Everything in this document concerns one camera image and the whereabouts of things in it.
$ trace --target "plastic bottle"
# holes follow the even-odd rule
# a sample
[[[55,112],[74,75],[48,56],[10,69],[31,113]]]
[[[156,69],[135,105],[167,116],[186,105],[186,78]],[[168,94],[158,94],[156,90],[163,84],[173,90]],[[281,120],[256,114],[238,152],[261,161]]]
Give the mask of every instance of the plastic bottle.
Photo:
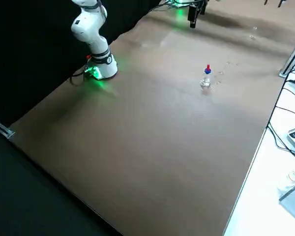
[[[210,65],[206,66],[205,69],[205,76],[202,80],[200,80],[200,85],[201,87],[209,87],[211,85],[211,69],[210,69]]]

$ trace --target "black curtain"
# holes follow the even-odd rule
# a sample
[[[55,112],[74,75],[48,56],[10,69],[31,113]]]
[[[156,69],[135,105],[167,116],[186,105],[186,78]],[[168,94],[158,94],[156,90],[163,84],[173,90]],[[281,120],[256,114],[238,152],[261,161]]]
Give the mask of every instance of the black curtain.
[[[159,0],[102,0],[109,44],[132,29]],[[71,24],[80,9],[71,0],[0,2],[0,122],[22,117],[85,62],[87,46]]]

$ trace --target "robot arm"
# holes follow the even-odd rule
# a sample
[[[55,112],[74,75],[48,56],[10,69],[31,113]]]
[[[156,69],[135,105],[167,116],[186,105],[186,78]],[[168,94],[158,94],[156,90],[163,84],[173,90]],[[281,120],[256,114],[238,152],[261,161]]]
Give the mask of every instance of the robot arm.
[[[86,71],[96,79],[110,78],[117,73],[117,63],[110,52],[107,40],[99,35],[106,21],[107,11],[100,0],[72,0],[81,8],[71,30],[75,37],[88,44],[91,57]]]

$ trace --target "green led light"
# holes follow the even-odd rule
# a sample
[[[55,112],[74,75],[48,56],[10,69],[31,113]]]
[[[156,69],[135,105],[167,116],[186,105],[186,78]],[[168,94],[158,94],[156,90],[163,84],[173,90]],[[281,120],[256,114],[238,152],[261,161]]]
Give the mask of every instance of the green led light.
[[[176,11],[176,20],[177,21],[185,20],[183,9],[177,9],[177,11]]]
[[[89,67],[89,68],[87,68],[84,72],[86,73],[86,72],[89,72],[89,71],[91,71],[91,70],[93,70],[93,67]]]
[[[93,67],[93,76],[97,79],[103,78],[102,74],[100,73],[98,67],[94,66]]]
[[[94,76],[96,79],[101,79],[103,78],[102,74],[100,73],[99,69],[97,66],[91,66],[88,67],[85,71],[85,73],[89,72],[92,76]]]
[[[171,1],[172,4],[175,6],[175,7],[181,7],[181,6],[186,6],[186,4],[183,3],[183,0],[176,0],[175,1]]]

